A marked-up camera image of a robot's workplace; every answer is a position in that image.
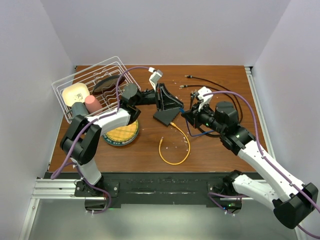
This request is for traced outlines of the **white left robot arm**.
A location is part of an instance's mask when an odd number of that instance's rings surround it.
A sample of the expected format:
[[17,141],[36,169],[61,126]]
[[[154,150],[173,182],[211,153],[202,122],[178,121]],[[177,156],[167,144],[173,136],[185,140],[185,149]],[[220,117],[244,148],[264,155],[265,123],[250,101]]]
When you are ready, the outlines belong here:
[[87,181],[85,189],[92,196],[99,196],[104,190],[102,174],[94,159],[100,137],[135,122],[141,113],[137,107],[142,105],[155,105],[153,118],[165,126],[184,107],[184,103],[171,94],[164,83],[158,83],[155,89],[145,91],[140,91],[135,84],[130,83],[123,90],[118,109],[93,118],[77,115],[69,125],[60,148],[77,164],[80,174]]

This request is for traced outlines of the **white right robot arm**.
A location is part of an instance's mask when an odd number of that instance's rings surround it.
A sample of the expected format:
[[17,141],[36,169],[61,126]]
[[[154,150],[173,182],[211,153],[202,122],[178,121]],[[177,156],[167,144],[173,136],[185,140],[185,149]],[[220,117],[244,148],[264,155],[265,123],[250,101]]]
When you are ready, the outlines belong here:
[[196,103],[182,117],[193,127],[201,125],[219,133],[222,145],[251,165],[269,184],[264,187],[243,173],[223,183],[223,192],[230,197],[246,195],[270,208],[280,223],[294,229],[315,209],[318,188],[305,184],[285,170],[266,152],[258,139],[241,126],[238,112],[231,102],[221,101],[211,109]]

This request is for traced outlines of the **black network switch box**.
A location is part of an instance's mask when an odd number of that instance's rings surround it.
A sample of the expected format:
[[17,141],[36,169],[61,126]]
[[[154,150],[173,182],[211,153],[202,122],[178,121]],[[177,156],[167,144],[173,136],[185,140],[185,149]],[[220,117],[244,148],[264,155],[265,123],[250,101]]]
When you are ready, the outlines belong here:
[[172,108],[167,110],[161,110],[154,113],[153,118],[159,123],[168,127],[171,122],[178,116],[180,113],[180,108]]

